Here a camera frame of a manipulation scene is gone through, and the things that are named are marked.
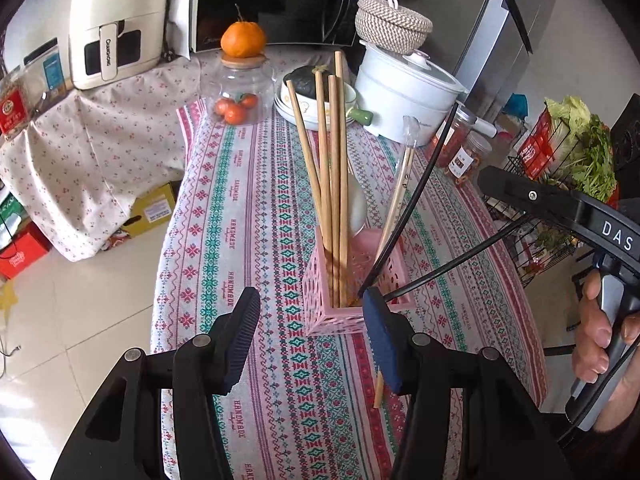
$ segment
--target human hand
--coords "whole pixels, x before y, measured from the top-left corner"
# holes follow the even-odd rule
[[[575,375],[587,382],[594,383],[598,375],[609,369],[609,358],[604,349],[611,341],[611,325],[606,314],[598,306],[600,293],[600,273],[589,273],[582,288],[580,326],[575,332],[575,350],[572,365]],[[622,337],[631,344],[640,334],[640,313],[628,316],[622,325]],[[610,431],[620,425],[631,414],[640,395],[640,351],[631,357],[609,402],[600,412],[593,429]]]

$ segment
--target wooden jar lid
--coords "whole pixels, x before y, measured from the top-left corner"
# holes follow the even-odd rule
[[[256,68],[264,63],[266,59],[267,58],[264,54],[258,54],[258,56],[251,57],[231,57],[227,54],[223,54],[222,58],[220,58],[220,62],[228,68],[242,70],[247,68]]]

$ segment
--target dark green pumpkin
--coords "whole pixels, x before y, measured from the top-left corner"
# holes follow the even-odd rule
[[[284,76],[283,80],[286,84],[288,80],[293,81],[293,88],[296,89],[296,93],[308,97],[310,99],[316,98],[316,74],[314,69],[319,68],[322,70],[322,86],[324,87],[324,101],[329,101],[329,76],[334,75],[332,67],[305,65],[300,66],[293,72]]]

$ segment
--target wooden stick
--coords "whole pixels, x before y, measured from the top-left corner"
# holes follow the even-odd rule
[[[320,225],[322,229],[322,244],[327,261],[327,282],[331,290],[334,288],[334,246],[333,225],[331,214],[331,179],[329,177],[329,153],[326,143],[326,116],[324,113],[324,83],[322,72],[316,71],[316,101],[318,102],[318,146],[320,162],[320,195],[321,213]]]
[[[340,105],[338,104],[338,81],[329,76],[329,112],[331,113],[331,208],[334,255],[334,308],[340,306]]]
[[[309,175],[309,183],[311,184],[311,197],[314,200],[316,216],[318,216],[319,219],[321,217],[322,209],[318,172],[316,171],[314,156],[311,152],[311,146],[309,145],[309,138],[306,136],[305,121],[302,119],[302,113],[300,113],[300,104],[296,97],[296,89],[293,87],[293,82],[291,80],[287,81],[287,88],[289,89],[289,97],[291,98],[291,105],[293,106],[293,115],[296,118],[298,136],[300,137],[300,145],[302,145],[302,154],[305,157],[306,172]]]
[[[347,124],[344,104],[344,63],[342,51],[335,51],[335,75],[338,79],[340,106],[340,306],[349,306],[349,159],[347,156]]]
[[[407,146],[404,149],[404,155],[402,156],[402,162],[398,168],[398,177],[396,178],[396,187],[391,195],[391,201],[389,202],[389,210],[386,213],[385,225],[382,228],[382,235],[378,243],[378,250],[376,251],[377,260],[380,253],[385,248],[386,242],[389,240],[394,227],[398,223],[400,217],[400,210],[402,209],[402,199],[404,198],[404,192],[409,179],[411,177],[411,166],[414,163],[415,148]],[[376,391],[373,397],[373,407],[379,408],[382,405],[382,395],[384,393],[385,381],[382,377],[382,372],[378,372],[376,378]]]
[[[382,406],[382,395],[385,393],[385,380],[382,377],[382,372],[378,370],[378,376],[376,377],[376,393],[373,397],[373,407],[379,409]]]

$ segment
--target refrigerator handle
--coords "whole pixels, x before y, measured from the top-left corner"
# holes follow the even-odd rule
[[[520,34],[520,39],[522,40],[522,44],[524,48],[527,49],[527,52],[533,54],[533,49],[531,47],[531,41],[529,40],[529,34],[527,33],[527,27],[524,25],[524,20],[522,19],[522,14],[520,13],[520,9],[518,8],[518,4],[516,0],[503,0],[504,5],[507,7],[507,11],[513,18],[514,23],[516,24],[516,28],[518,29],[518,33]]]

